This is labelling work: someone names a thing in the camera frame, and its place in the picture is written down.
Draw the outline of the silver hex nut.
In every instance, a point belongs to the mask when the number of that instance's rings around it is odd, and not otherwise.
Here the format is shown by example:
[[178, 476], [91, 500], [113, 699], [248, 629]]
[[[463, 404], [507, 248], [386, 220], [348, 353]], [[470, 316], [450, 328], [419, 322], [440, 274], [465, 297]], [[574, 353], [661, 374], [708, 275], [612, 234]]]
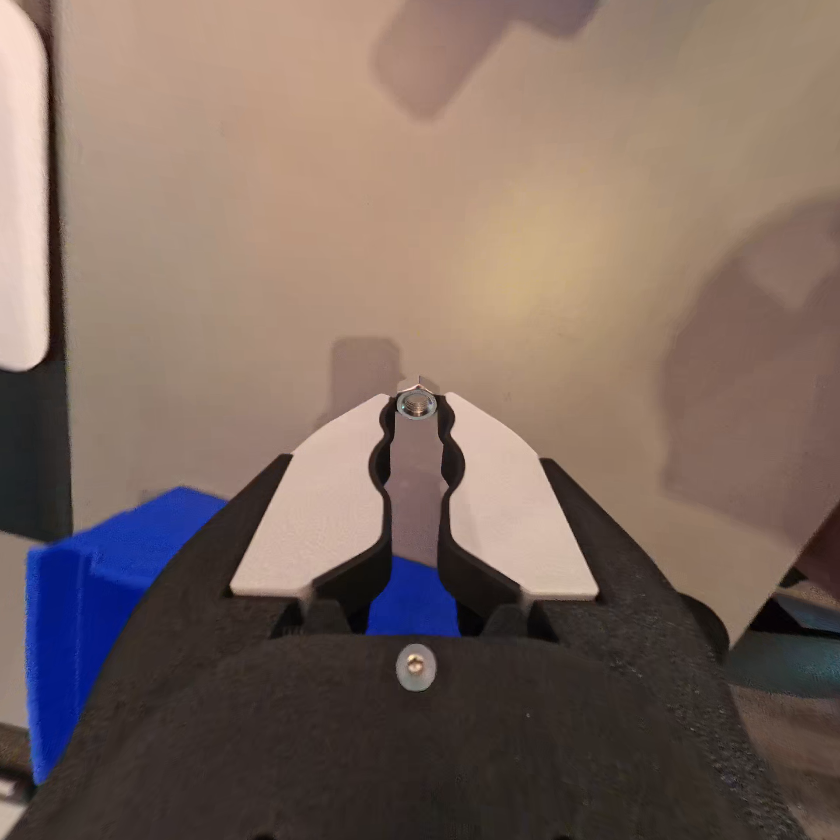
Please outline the silver hex nut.
[[434, 417], [438, 410], [434, 384], [420, 374], [408, 376], [397, 386], [395, 410], [412, 421]]

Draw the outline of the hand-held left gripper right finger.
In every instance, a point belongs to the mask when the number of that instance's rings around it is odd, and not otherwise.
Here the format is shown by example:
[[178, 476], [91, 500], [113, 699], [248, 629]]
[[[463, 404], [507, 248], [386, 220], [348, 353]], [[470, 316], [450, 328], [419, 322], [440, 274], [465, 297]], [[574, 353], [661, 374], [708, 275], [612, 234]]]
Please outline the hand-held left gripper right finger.
[[599, 586], [540, 457], [456, 393], [438, 403], [443, 444], [437, 570], [457, 601], [593, 601]]

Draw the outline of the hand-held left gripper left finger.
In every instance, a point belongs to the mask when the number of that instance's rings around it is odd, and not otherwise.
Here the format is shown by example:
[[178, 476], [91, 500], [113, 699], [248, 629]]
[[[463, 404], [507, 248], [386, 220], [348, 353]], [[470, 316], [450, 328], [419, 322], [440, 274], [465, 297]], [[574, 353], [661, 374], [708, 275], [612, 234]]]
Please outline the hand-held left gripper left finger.
[[304, 440], [230, 582], [234, 595], [373, 599], [391, 574], [393, 399], [378, 394]]

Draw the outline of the blue plastic tray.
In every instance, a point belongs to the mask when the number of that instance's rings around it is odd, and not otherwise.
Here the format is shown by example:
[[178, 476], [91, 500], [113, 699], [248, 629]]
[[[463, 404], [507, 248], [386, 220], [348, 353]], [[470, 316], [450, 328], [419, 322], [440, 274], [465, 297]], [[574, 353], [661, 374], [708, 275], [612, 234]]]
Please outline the blue plastic tray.
[[[26, 570], [25, 663], [32, 775], [44, 783], [67, 749], [102, 666], [134, 609], [179, 550], [216, 515], [221, 533], [248, 534], [276, 488], [276, 470], [251, 481], [228, 502], [189, 487], [177, 487], [150, 501], [28, 553]], [[261, 641], [270, 633], [280, 605], [234, 602], [211, 584], [215, 550], [191, 565], [185, 582], [158, 594], [173, 603], [142, 621], [148, 632], [140, 652], [167, 684], [209, 667]], [[210, 584], [205, 592], [199, 585]]]

